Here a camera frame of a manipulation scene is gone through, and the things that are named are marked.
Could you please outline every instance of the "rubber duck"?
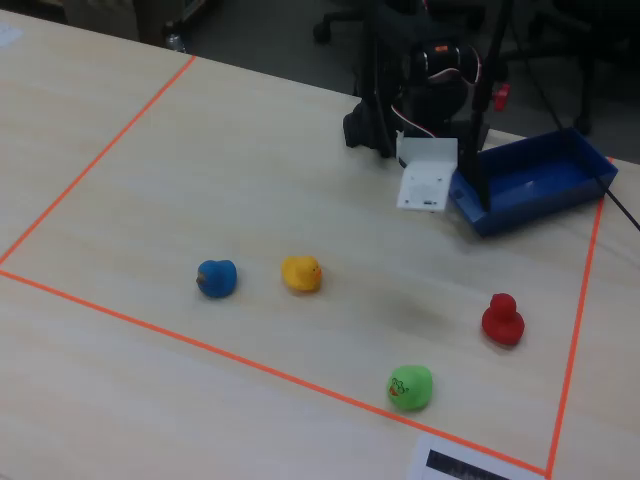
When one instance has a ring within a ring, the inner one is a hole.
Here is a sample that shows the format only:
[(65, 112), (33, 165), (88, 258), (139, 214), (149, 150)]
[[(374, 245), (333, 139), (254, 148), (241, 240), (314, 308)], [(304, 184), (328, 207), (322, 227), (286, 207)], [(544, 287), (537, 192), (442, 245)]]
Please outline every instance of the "rubber duck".
[(522, 338), (524, 319), (517, 312), (515, 299), (507, 293), (491, 297), (489, 308), (482, 315), (482, 329), (501, 345), (512, 347)]
[(322, 283), (322, 269), (313, 257), (287, 257), (282, 262), (282, 278), (293, 290), (314, 292)]
[(401, 410), (418, 410), (431, 400), (433, 379), (422, 365), (404, 365), (396, 368), (387, 382), (387, 395)]
[(198, 267), (196, 283), (208, 297), (222, 298), (230, 295), (237, 280), (236, 266), (231, 260), (207, 260)]

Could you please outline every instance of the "green rubber duck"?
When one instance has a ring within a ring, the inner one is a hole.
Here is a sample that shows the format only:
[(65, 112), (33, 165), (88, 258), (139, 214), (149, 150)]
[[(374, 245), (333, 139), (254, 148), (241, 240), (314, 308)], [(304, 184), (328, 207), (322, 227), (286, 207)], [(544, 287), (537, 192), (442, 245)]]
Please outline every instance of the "green rubber duck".
[(424, 408), (431, 399), (433, 379), (428, 368), (404, 365), (396, 368), (387, 382), (391, 402), (402, 410)]

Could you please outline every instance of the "white plastic part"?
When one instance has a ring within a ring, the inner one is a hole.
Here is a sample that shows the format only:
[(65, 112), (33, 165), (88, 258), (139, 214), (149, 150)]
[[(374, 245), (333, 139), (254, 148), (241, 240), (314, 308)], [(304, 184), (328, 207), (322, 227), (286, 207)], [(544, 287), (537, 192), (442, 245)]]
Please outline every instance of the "white plastic part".
[(441, 212), (447, 205), (451, 177), (458, 166), (455, 138), (403, 138), (397, 156), (407, 167), (402, 175), (398, 208)]

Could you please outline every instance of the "yellow rubber duck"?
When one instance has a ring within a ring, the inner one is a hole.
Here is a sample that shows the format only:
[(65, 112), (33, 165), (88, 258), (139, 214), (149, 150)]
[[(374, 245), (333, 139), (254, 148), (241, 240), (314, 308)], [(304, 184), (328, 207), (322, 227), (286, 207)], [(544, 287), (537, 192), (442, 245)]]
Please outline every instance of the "yellow rubber duck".
[(322, 269), (313, 257), (287, 257), (282, 262), (282, 278), (293, 290), (314, 292), (322, 283)]

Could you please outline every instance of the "red rubber duck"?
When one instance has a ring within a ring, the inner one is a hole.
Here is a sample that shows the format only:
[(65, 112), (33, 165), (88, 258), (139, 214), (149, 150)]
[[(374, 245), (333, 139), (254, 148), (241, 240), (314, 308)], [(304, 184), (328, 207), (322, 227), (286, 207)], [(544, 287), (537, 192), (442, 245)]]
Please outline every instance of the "red rubber duck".
[(515, 299), (506, 293), (496, 293), (482, 315), (482, 329), (501, 345), (516, 345), (524, 333), (524, 320), (516, 311)]

